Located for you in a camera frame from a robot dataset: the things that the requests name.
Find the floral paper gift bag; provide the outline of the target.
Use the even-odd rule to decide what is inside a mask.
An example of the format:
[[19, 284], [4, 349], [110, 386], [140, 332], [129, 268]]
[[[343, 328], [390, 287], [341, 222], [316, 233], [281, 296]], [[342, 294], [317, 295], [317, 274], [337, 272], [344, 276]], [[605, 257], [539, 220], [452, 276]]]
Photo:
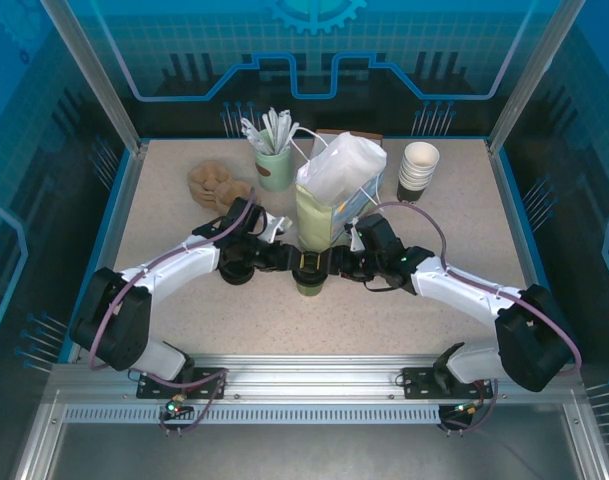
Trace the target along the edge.
[[321, 252], [342, 244], [344, 226], [379, 203], [387, 153], [349, 131], [313, 139], [295, 178], [297, 229], [303, 249]]

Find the black printed paper cup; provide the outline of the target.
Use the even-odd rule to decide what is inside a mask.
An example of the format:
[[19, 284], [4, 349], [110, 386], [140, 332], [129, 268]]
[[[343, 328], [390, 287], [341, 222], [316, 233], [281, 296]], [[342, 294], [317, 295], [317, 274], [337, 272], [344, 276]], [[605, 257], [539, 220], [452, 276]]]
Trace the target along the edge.
[[396, 193], [397, 200], [400, 202], [416, 202], [421, 198], [425, 189], [426, 186], [419, 188], [417, 186], [407, 186], [399, 182]]

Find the brown pulp cup carrier stack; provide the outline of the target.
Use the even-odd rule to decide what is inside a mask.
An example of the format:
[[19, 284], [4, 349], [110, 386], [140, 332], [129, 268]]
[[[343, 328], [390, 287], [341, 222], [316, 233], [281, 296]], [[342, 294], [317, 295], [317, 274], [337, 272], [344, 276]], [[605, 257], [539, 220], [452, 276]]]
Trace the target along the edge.
[[237, 180], [231, 171], [216, 161], [205, 161], [187, 174], [188, 188], [200, 206], [226, 214], [238, 197], [248, 200], [251, 185]]

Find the mint green holder cup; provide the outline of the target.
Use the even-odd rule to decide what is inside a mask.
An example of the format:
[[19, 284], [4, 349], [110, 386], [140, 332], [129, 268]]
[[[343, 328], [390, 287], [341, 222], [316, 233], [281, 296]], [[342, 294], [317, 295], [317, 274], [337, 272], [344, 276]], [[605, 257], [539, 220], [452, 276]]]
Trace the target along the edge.
[[287, 147], [277, 155], [266, 155], [256, 148], [253, 152], [261, 187], [271, 192], [287, 190], [294, 179], [291, 148]]

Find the cardboard napkin box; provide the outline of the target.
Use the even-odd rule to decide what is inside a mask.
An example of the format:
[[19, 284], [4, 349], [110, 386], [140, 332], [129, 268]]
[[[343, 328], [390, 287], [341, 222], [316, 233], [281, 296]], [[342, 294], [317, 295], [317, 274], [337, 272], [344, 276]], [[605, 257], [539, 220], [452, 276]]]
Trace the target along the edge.
[[[329, 142], [330, 138], [334, 138], [335, 136], [338, 136], [338, 135], [344, 133], [344, 130], [318, 129], [315, 131], [315, 133], [322, 136], [327, 142]], [[368, 139], [374, 143], [377, 143], [378, 145], [381, 145], [382, 141], [383, 141], [383, 136], [381, 134], [360, 132], [360, 131], [351, 131], [351, 130], [349, 130], [349, 133], [356, 137]]]

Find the aluminium mounting rail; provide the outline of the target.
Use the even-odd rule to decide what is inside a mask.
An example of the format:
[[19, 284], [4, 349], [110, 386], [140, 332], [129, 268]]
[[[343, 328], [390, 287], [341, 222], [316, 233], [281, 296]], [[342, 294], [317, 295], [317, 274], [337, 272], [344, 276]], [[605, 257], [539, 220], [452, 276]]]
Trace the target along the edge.
[[[199, 367], [228, 370], [223, 404], [401, 404], [395, 383], [405, 367], [429, 367], [434, 355], [227, 355], [195, 357]], [[60, 404], [144, 404], [123, 372], [58, 364], [42, 401]]]

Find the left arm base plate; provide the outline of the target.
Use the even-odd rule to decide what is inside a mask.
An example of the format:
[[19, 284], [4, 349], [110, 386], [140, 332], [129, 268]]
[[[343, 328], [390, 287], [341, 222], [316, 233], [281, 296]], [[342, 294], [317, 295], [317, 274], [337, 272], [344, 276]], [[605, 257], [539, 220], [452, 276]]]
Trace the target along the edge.
[[[184, 375], [177, 377], [172, 383], [194, 383], [206, 379], [211, 375], [217, 375], [220, 368], [195, 367], [189, 377]], [[141, 375], [138, 379], [136, 397], [145, 400], [170, 400], [173, 396], [184, 393], [189, 400], [208, 400], [215, 392], [218, 378], [214, 378], [199, 387], [194, 388], [175, 388], [162, 385], [153, 379]]]

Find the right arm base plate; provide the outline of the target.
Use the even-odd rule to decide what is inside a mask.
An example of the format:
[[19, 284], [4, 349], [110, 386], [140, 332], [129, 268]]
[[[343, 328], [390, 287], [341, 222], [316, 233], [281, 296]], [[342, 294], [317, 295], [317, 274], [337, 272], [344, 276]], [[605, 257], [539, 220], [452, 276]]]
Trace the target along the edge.
[[489, 382], [461, 383], [448, 371], [435, 370], [432, 367], [402, 369], [401, 386], [408, 400], [486, 400], [493, 397], [492, 385]]

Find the aluminium frame post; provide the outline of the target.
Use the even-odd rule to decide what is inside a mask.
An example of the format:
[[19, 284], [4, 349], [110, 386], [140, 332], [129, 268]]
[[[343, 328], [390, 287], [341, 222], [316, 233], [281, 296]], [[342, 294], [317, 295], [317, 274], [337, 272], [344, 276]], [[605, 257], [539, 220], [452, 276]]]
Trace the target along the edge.
[[501, 147], [550, 67], [584, 3], [585, 0], [559, 0], [557, 9], [547, 24], [490, 134], [488, 150], [492, 156], [499, 154]]
[[141, 139], [101, 61], [66, 0], [40, 0], [121, 141], [140, 156]]

